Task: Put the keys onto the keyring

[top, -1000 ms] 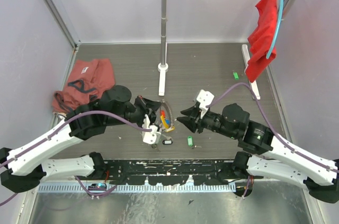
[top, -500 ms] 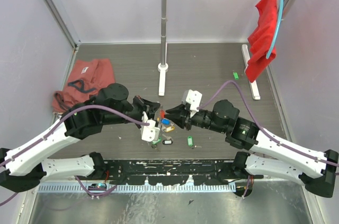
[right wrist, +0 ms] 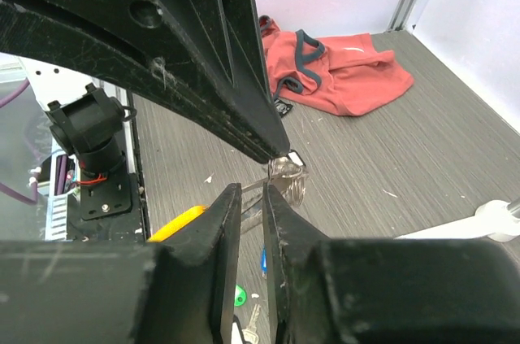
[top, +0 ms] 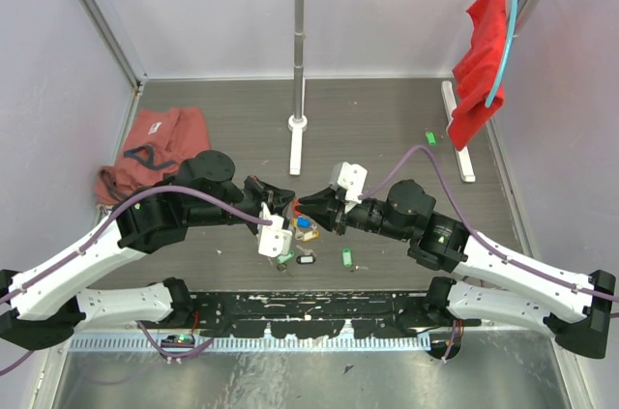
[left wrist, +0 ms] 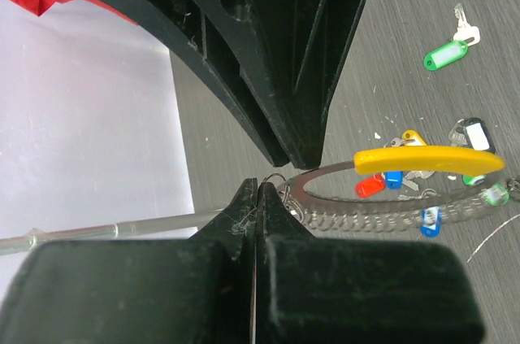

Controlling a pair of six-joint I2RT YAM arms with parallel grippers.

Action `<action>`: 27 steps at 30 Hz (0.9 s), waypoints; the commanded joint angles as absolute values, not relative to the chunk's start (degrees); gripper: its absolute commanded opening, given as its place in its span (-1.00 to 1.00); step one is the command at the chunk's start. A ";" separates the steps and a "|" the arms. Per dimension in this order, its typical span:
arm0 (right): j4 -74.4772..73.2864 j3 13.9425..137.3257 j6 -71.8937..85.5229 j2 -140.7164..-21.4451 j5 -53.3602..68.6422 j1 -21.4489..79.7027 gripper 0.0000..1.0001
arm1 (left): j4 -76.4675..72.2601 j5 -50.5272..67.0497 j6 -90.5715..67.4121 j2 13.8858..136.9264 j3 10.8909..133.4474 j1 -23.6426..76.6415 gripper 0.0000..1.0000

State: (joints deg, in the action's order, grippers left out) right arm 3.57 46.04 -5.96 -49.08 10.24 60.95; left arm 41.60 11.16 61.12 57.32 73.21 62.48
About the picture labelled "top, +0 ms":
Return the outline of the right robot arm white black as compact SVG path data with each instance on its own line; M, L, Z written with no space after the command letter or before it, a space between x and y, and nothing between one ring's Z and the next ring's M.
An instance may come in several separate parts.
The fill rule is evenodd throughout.
M432 324L506 323L550 336L581 357L605 357L614 275L573 273L505 248L436 212L435 198L413 180L394 184L385 200L346 196L326 188L301 198L298 210L338 235L356 228L408 243L408 256L439 274L424 299Z

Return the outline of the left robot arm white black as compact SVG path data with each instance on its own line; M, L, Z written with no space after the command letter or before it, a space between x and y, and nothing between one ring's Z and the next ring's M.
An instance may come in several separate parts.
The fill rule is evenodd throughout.
M243 224L259 254L288 252L286 217L295 193L255 176L238 188L235 164L209 150L178 172L135 191L89 233L43 264L1 273L2 339L28 351L60 344L88 327L132 322L182 328L196 305L185 282L167 278L142 288L101 290L93 283L164 247L183 242L192 227Z

